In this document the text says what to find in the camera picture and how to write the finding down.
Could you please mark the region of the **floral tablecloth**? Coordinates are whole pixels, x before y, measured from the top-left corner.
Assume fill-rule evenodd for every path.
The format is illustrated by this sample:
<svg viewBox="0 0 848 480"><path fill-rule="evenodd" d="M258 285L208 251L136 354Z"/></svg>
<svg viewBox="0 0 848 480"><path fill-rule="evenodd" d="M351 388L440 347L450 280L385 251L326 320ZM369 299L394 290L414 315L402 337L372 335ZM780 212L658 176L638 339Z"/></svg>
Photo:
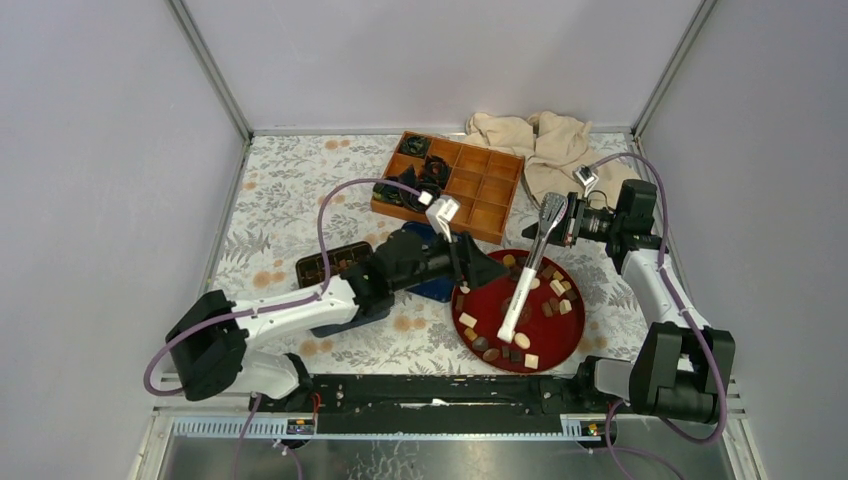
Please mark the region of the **floral tablecloth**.
<svg viewBox="0 0 848 480"><path fill-rule="evenodd" d="M296 262L365 241L378 245L401 221L374 213L366 180L384 171L395 135L258 136L249 150L213 280L235 300L295 290ZM602 245L550 246L549 259L575 280L586 308L576 351L557 367L574 372L588 355L634 359L647 326ZM299 332L265 341L268 354L295 353L317 374L489 374L462 344L447 305L401 293L385 319L326 338Z"/></svg>

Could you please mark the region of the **beige crumpled cloth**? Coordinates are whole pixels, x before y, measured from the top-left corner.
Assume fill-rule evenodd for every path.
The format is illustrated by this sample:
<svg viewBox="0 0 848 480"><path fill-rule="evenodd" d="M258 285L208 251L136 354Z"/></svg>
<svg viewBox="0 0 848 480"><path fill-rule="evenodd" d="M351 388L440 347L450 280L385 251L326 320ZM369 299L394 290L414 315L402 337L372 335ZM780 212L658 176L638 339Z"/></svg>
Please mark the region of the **beige crumpled cloth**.
<svg viewBox="0 0 848 480"><path fill-rule="evenodd" d="M549 192L583 191L573 172L604 158L590 142L591 129L590 122L551 111L528 118L477 112L466 122L464 142L522 157L526 191L539 205Z"/></svg>

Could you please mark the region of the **silver serving tongs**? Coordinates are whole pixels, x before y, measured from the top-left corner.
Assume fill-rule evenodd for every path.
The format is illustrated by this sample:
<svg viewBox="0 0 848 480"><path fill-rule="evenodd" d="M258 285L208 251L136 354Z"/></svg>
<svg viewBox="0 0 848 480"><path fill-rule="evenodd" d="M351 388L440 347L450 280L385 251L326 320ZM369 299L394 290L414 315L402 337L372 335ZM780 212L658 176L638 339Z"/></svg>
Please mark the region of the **silver serving tongs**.
<svg viewBox="0 0 848 480"><path fill-rule="evenodd" d="M543 229L550 231L563 221L565 212L566 196L554 192L546 193L540 206L538 223ZM521 311L531 292L532 282L536 278L544 257L544 250L547 245L545 237L546 235L540 235L533 241L510 304L497 332L497 338L506 343L513 341Z"/></svg>

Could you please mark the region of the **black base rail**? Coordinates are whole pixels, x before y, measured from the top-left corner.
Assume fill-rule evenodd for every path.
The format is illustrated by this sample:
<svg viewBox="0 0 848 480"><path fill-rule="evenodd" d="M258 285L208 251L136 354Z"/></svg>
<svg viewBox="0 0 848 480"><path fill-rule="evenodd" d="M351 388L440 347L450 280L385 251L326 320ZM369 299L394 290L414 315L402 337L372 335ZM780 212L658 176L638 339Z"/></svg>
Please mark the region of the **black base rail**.
<svg viewBox="0 0 848 480"><path fill-rule="evenodd" d="M508 406L531 414L605 413L614 400L581 381L552 375L315 374L261 413L353 413L378 406Z"/></svg>

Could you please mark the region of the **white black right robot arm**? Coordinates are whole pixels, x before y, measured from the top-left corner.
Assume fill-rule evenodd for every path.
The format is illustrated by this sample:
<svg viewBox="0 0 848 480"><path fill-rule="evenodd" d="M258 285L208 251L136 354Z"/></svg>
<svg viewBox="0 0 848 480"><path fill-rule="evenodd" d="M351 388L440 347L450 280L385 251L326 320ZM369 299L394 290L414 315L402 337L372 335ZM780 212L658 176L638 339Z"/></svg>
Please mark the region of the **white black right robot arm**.
<svg viewBox="0 0 848 480"><path fill-rule="evenodd" d="M663 186L623 182L614 209L592 208L576 192L547 193L539 219L522 232L536 249L571 247L585 239L602 243L616 272L630 287L648 325L633 361L588 356L573 379L583 410L597 412L611 400L639 415L697 422L722 429L736 343L715 329L688 299L668 260L664 235L655 235L653 211L665 209Z"/></svg>

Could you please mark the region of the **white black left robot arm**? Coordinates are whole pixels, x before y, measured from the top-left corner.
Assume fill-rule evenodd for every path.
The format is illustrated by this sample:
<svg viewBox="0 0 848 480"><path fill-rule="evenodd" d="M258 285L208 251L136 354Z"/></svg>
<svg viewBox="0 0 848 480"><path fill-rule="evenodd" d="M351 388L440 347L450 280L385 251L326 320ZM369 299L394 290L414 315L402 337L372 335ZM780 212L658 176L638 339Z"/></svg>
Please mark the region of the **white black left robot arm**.
<svg viewBox="0 0 848 480"><path fill-rule="evenodd" d="M396 292L422 283L447 279L475 290L507 273L469 233L425 242L413 232L397 230L327 284L242 303L221 290L203 294L167 334L165 352L176 368L178 391L189 401L238 386L296 411L310 397L304 367L292 354L275 360L261 346L292 333L347 330L381 319L394 306Z"/></svg>

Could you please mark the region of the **orange wooden divided box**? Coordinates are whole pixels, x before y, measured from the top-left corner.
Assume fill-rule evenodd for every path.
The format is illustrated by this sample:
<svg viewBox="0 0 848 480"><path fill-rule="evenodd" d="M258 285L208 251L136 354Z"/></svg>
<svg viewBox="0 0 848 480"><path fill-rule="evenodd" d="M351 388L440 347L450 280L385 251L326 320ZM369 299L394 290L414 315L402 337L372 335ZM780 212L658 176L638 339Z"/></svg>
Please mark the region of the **orange wooden divided box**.
<svg viewBox="0 0 848 480"><path fill-rule="evenodd" d="M432 141L427 156L439 156L451 167L447 186L441 194L459 202L459 212L453 217L451 227L459 232L468 231L481 241L499 244L503 240L512 202L521 183L524 159L480 146L431 134L406 131L404 135L429 136ZM397 175L408 166L419 174L425 158L399 154L397 147L391 153L382 176Z"/></svg>

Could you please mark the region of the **blue tin lid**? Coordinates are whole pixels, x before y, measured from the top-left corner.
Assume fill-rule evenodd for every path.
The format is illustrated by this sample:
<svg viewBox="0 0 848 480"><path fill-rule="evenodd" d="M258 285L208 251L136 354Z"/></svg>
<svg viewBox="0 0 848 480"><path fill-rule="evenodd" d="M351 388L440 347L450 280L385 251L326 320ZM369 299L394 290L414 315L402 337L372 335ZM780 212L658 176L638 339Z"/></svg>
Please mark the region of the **blue tin lid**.
<svg viewBox="0 0 848 480"><path fill-rule="evenodd" d="M418 235L427 247L432 246L436 241L437 234L428 224L408 221L402 225L401 229ZM448 303L451 301L454 287L455 284L450 278L439 277L410 287L407 291L440 303Z"/></svg>

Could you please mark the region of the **blue chocolate tin box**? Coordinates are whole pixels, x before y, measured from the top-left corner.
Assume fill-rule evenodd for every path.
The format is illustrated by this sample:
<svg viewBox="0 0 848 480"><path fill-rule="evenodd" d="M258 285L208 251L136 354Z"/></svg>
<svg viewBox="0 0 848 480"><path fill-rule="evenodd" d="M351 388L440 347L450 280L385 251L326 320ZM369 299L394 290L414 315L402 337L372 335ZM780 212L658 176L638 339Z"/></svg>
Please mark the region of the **blue chocolate tin box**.
<svg viewBox="0 0 848 480"><path fill-rule="evenodd" d="M339 274L357 263L367 260L373 254L372 246L366 241L350 243L338 248L329 249L328 259L330 271ZM325 274L320 253L302 257L295 263L295 272L299 288L318 285L323 282ZM358 313L352 321L342 325L328 325L313 328L310 332L318 338L326 338L334 334L352 330L385 319L390 313L385 309L379 313L365 315Z"/></svg>

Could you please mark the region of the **red round tray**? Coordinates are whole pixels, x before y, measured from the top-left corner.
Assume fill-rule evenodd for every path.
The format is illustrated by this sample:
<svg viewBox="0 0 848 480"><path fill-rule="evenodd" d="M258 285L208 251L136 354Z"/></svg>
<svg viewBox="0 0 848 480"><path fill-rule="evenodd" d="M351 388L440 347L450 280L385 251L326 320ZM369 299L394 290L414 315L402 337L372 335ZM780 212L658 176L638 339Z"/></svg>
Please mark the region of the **red round tray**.
<svg viewBox="0 0 848 480"><path fill-rule="evenodd" d="M490 256L510 274L468 293L456 287L451 298L453 326L476 359L513 374L541 373L576 352L586 324L586 307L565 268L544 258L522 307L512 342L497 338L528 252L498 250Z"/></svg>

